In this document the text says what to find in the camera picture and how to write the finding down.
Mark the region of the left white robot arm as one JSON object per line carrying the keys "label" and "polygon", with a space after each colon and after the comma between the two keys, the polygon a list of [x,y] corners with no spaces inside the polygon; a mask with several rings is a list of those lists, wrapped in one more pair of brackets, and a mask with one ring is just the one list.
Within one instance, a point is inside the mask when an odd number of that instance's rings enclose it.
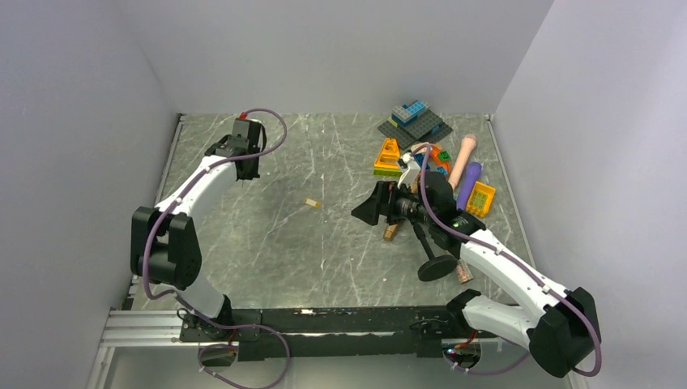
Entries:
{"label": "left white robot arm", "polygon": [[240,116],[231,134],[204,152],[179,188],[154,207],[139,207],[132,216],[130,267],[140,276],[147,297],[173,295],[186,308],[184,319],[212,340],[228,338],[234,320],[229,298],[201,273],[203,256],[195,224],[232,184],[259,176],[258,155],[266,145],[264,125]]}

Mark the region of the yellow key tag with keyring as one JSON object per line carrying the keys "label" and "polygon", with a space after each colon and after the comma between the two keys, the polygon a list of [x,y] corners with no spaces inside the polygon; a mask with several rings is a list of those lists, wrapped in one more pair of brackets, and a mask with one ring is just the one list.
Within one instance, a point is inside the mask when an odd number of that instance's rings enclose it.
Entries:
{"label": "yellow key tag with keyring", "polygon": [[306,198],[305,199],[305,204],[310,207],[320,207],[320,202],[316,199],[311,199],[311,198]]}

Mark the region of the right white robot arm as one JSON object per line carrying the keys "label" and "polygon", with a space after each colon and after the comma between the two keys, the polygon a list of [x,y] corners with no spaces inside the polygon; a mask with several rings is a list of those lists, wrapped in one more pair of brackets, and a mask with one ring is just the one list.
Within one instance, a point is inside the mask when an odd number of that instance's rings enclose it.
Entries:
{"label": "right white robot arm", "polygon": [[448,329],[456,336],[486,331],[526,349],[553,377],[569,372],[593,377],[602,365],[601,335],[593,296],[568,289],[538,272],[501,243],[485,224],[457,208],[440,174],[425,174],[416,192],[393,181],[378,181],[369,197],[351,211],[369,225],[406,220],[428,255],[423,282],[449,275],[460,260],[481,271],[511,296],[509,306],[468,289],[446,305]]}

